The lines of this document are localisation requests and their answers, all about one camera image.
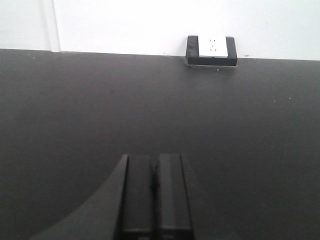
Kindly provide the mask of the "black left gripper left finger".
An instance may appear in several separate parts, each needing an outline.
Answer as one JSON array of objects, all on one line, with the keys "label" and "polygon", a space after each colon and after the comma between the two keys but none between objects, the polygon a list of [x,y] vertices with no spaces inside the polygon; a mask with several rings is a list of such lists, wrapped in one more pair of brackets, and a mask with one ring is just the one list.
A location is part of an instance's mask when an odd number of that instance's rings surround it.
[{"label": "black left gripper left finger", "polygon": [[34,240],[151,240],[153,169],[147,155],[123,155],[101,187]]}]

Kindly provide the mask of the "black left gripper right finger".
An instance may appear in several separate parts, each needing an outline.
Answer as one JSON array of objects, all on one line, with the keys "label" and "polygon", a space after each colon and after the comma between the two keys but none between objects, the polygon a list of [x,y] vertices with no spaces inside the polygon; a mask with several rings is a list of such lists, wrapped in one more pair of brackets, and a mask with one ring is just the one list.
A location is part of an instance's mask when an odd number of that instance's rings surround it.
[{"label": "black left gripper right finger", "polygon": [[215,209],[187,157],[176,153],[160,154],[155,180],[158,240],[215,239]]}]

